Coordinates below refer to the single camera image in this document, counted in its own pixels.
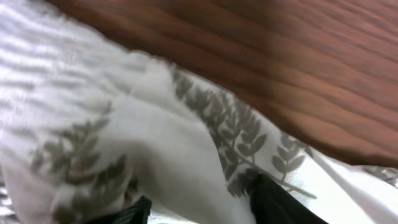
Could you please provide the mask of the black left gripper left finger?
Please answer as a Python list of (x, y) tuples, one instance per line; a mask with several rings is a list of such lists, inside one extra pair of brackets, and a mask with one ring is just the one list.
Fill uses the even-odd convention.
[(96, 218), (86, 224), (147, 224), (152, 202), (141, 197), (133, 206), (121, 212)]

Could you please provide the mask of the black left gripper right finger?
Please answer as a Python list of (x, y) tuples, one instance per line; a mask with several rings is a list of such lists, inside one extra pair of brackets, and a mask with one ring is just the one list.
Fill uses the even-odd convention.
[(328, 224), (265, 174), (247, 185), (257, 224)]

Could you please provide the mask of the white fern print garment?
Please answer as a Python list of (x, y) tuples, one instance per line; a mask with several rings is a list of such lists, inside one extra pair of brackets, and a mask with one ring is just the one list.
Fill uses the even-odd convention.
[(265, 174), (327, 223), (396, 223), (397, 170), (336, 161), (236, 96), (44, 1), (1, 2), (1, 221), (254, 223)]

